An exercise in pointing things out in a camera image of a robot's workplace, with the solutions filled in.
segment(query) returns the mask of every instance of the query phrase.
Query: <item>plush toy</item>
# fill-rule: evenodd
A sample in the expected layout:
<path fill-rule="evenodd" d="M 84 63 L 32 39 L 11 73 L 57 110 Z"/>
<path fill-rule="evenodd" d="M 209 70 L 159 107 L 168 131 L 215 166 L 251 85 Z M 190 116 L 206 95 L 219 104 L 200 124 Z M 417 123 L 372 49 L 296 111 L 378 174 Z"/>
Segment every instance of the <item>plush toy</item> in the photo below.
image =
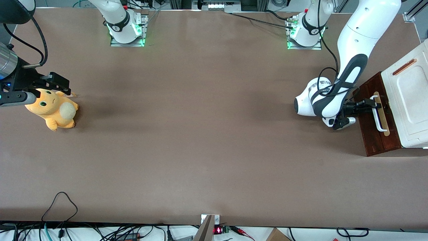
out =
<path fill-rule="evenodd" d="M 64 97 L 61 91 L 37 89 L 40 91 L 40 98 L 36 102 L 25 107 L 32 113 L 42 117 L 46 121 L 49 129 L 56 131 L 58 127 L 73 128 L 74 115 L 79 105 Z"/>

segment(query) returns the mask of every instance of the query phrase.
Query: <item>cable connector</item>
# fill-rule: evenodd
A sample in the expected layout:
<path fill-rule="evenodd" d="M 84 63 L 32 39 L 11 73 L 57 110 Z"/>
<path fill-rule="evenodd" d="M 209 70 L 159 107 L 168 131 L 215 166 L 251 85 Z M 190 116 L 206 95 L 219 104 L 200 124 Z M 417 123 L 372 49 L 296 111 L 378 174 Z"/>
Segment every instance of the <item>cable connector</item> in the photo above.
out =
<path fill-rule="evenodd" d="M 63 229 L 58 231 L 58 238 L 62 238 L 62 237 L 64 237 L 64 230 Z"/>
<path fill-rule="evenodd" d="M 166 231 L 166 233 L 168 235 L 168 241 L 174 241 L 174 239 L 172 238 L 171 231 L 169 230 L 169 226 L 168 226 L 168 230 Z"/>

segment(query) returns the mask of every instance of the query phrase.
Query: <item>metal cylinder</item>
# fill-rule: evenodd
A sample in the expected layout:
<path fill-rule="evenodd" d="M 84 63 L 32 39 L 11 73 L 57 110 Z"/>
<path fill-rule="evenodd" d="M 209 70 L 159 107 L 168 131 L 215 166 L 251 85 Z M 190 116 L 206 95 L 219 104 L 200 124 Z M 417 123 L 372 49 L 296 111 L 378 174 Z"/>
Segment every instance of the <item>metal cylinder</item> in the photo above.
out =
<path fill-rule="evenodd" d="M 0 80 L 9 76 L 18 64 L 18 56 L 0 43 Z"/>

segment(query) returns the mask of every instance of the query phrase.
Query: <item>white floor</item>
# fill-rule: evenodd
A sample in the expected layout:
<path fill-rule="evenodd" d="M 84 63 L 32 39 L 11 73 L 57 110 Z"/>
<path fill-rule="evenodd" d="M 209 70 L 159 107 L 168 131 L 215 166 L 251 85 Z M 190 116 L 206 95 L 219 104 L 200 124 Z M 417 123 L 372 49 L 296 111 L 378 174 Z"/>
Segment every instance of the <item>white floor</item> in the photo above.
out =
<path fill-rule="evenodd" d="M 252 236 L 255 241 L 265 241 L 269 236 L 272 228 L 265 227 L 241 227 L 246 233 Z M 145 235 L 150 231 L 150 227 L 143 227 L 140 230 L 140 235 Z M 103 235 L 106 235 L 110 232 L 117 230 L 117 228 L 100 228 L 100 231 Z M 287 237 L 291 236 L 288 231 L 288 228 L 279 228 L 279 230 L 284 233 Z M 53 241 L 58 241 L 58 231 L 59 229 L 49 229 L 49 235 Z M 170 226 L 170 231 L 174 240 L 185 238 L 188 236 L 194 236 L 197 232 L 197 229 L 192 226 Z M 72 241 L 99 241 L 101 240 L 100 235 L 91 228 L 72 228 L 68 229 L 68 232 L 71 236 Z M 339 241 L 348 241 L 347 238 L 343 238 L 336 233 L 335 229 L 292 229 L 293 236 L 296 241 L 332 241 L 335 238 Z M 42 241 L 49 241 L 44 230 L 42 233 Z M 360 235 L 365 233 L 365 231 L 355 231 L 350 230 L 351 235 Z M 232 238 L 231 241 L 251 241 L 251 239 L 239 236 L 233 232 L 215 235 L 214 241 L 225 241 L 229 238 Z M 143 241 L 163 241 L 164 234 L 160 229 L 153 229 L 153 231 L 144 239 Z M 0 234 L 0 240 L 10 241 L 13 240 L 13 231 L 5 232 Z M 63 241 L 69 241 L 67 234 L 62 238 Z M 428 233 L 411 233 L 411 232 L 385 232 L 385 231 L 370 231 L 369 235 L 363 238 L 352 238 L 352 241 L 427 241 Z M 40 241 L 39 240 L 39 230 L 32 230 L 27 237 L 27 241 Z"/>

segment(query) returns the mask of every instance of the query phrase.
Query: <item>black band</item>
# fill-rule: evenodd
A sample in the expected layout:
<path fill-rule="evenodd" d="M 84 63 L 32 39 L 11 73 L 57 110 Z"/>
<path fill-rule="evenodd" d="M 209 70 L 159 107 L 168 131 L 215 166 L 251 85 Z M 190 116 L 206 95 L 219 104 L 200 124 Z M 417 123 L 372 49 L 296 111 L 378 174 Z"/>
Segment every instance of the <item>black band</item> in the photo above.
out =
<path fill-rule="evenodd" d="M 348 90 L 353 88 L 355 86 L 355 83 L 357 82 L 358 78 L 360 77 L 361 73 L 364 71 L 367 65 L 368 56 L 365 54 L 357 54 L 354 57 L 352 57 L 348 64 L 346 65 L 345 69 L 343 70 L 342 75 L 340 76 L 340 81 L 334 81 L 332 90 L 329 93 L 329 96 L 326 96 L 314 103 L 312 103 L 315 98 L 317 97 L 315 94 L 311 98 L 312 107 L 314 108 L 314 114 L 319 117 L 324 117 L 322 115 L 322 111 L 324 108 L 330 104 L 331 101 L 335 98 L 336 94 L 339 93 L 340 88 L 347 88 Z M 352 80 L 352 82 L 346 82 L 348 80 L 349 75 L 351 72 L 355 69 L 359 68 L 358 75 L 355 79 Z M 343 102 L 345 102 L 346 96 L 348 94 L 346 93 L 342 98 L 341 107 L 343 106 Z"/>
<path fill-rule="evenodd" d="M 129 13 L 125 11 L 125 18 L 117 24 L 112 24 L 106 21 L 107 25 L 115 32 L 122 32 L 123 27 L 129 23 Z"/>
<path fill-rule="evenodd" d="M 310 35 L 317 35 L 324 28 L 325 24 L 320 27 L 312 26 L 306 21 L 306 14 L 302 18 L 302 25 L 306 28 Z"/>

